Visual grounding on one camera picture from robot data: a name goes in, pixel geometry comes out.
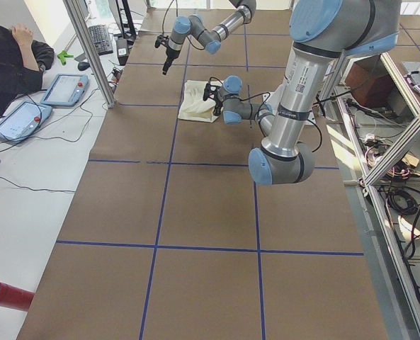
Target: white cloth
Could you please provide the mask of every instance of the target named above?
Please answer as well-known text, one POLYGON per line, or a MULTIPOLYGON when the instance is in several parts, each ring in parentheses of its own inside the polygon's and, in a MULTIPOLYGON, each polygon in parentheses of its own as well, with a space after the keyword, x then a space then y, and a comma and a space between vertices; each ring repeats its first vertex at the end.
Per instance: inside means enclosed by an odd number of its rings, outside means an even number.
POLYGON ((178 119, 208 123, 217 120, 217 116, 212 114, 216 104, 215 101, 212 99, 203 101, 203 91, 206 84, 206 81, 195 80, 188 80, 184 84, 184 100, 178 111, 178 119))

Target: robotic arm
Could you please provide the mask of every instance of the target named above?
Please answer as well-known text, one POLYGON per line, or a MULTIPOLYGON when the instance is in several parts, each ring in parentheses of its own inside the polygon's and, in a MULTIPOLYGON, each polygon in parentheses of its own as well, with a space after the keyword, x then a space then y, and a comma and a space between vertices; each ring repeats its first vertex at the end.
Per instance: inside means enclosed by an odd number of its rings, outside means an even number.
POLYGON ((154 46, 166 47, 167 59, 162 74, 167 74, 172 62, 180 56, 181 48, 189 35, 192 35, 211 55, 221 47, 221 42, 239 26, 250 23, 256 10, 256 0, 229 0, 237 10, 214 27, 211 31, 203 25, 202 18, 193 14, 189 17, 179 16, 169 36, 159 35, 154 46))
MULTIPOLYGON (((181 30, 178 18, 169 49, 179 51, 179 43, 193 34, 207 50, 217 51, 220 40, 231 32, 224 27, 235 29, 248 23, 255 9, 255 1, 249 1, 249 5, 248 1, 231 2, 243 9, 239 7, 231 19, 212 32, 203 30, 201 25, 194 26, 201 23, 198 17, 189 19, 186 29, 181 30)), ((298 139, 329 63, 339 58, 342 51, 349 57, 363 57, 391 50, 397 44, 400 4, 400 0, 300 0, 290 21, 294 53, 285 71, 285 89, 276 115, 266 104, 252 109, 239 100, 241 79, 231 76, 224 81, 214 97, 217 104, 222 103, 225 122, 255 119, 265 135, 261 147, 249 155, 249 171, 257 184, 298 183, 312 174, 314 156, 298 139)), ((173 58, 169 53, 167 56, 168 60, 173 58)))

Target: person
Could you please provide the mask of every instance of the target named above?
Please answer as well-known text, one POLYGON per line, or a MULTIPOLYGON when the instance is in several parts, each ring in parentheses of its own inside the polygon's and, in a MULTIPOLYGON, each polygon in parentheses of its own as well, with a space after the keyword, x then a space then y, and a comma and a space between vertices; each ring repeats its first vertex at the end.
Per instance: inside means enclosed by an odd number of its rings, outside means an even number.
POLYGON ((0 117, 17 95, 41 90, 43 72, 53 61, 54 50, 34 40, 25 25, 0 26, 0 117))

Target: red cylinder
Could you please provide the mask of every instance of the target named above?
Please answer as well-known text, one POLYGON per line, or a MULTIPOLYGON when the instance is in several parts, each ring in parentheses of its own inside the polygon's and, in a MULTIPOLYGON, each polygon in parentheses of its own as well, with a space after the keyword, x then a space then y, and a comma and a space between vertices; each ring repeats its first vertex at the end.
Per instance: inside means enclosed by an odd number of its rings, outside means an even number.
POLYGON ((0 306, 28 311, 35 294, 0 282, 0 306))

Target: electronic equipment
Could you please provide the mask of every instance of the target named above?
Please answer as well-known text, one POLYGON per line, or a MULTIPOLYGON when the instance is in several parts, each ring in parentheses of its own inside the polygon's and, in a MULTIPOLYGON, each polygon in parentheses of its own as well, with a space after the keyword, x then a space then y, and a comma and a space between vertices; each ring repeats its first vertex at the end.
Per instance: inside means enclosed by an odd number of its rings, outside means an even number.
POLYGON ((0 120, 0 139, 20 142, 32 135, 47 120, 52 107, 23 101, 0 120))
POLYGON ((89 85, 85 74, 58 74, 46 91, 41 104, 49 106, 74 106, 89 85))
POLYGON ((127 0, 122 0, 123 7, 120 8, 119 0, 108 0, 109 9, 117 23, 118 29, 120 30, 121 37, 127 40, 129 45, 134 44, 137 34, 134 27, 134 21, 131 16, 130 5, 127 0), (125 29, 124 19, 122 18, 121 11, 124 11, 126 16, 127 26, 129 30, 125 29))
POLYGON ((109 55, 113 53, 112 40, 109 36, 108 26, 93 25, 89 27, 90 38, 95 45, 99 55, 109 55))
POLYGON ((121 66, 125 66, 127 58, 130 55, 130 49, 127 46, 127 40, 123 38, 118 38, 116 43, 118 64, 120 64, 121 66))

